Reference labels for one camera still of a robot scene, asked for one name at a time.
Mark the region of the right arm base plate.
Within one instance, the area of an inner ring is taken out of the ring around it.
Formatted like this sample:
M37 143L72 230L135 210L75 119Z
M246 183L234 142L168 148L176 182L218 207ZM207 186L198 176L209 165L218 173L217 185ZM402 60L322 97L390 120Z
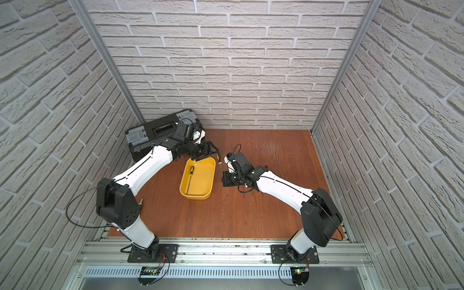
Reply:
M274 264L281 263L309 263L319 264L319 254L315 246L301 254L291 247L290 244L274 244L270 246L271 260Z

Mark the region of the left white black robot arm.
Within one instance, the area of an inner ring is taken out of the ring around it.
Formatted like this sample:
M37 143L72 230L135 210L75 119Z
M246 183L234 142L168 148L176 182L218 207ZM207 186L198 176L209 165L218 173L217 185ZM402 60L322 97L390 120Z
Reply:
M176 122L175 130L156 138L147 154L132 167L112 179L99 181L96 214L117 227L135 248L155 249L157 237L143 222L135 197L154 175L178 158L202 160L219 154L219 149L204 137L205 130L200 122Z

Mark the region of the black yellow file tool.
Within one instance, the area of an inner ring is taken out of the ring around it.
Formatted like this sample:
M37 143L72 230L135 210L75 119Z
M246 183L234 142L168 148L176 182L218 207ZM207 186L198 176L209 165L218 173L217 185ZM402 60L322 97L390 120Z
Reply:
M192 176L193 176L194 171L195 171L195 166L191 166L191 167L190 167L189 176L188 176L188 183L187 183L186 195L189 194L190 185L191 185L191 180L192 180Z
M219 151L216 152L217 154L217 160L218 160L218 164L222 165L222 158L221 158L221 154Z

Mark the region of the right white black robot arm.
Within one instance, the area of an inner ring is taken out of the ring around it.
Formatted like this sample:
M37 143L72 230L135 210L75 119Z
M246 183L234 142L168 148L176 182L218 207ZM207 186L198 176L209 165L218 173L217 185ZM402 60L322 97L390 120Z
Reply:
M322 189L300 187L277 176L267 167L254 167L241 152L228 153L224 158L224 187L245 186L268 194L292 207L302 218L303 228L288 242L292 254L305 254L314 246L325 247L343 218L330 194Z

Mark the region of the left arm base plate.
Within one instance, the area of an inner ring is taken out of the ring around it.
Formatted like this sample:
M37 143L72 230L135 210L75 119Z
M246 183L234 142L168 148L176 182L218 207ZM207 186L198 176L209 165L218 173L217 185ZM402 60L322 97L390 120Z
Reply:
M178 244L155 244L148 249L132 246L128 263L160 263L165 259L166 263L175 263L178 252Z

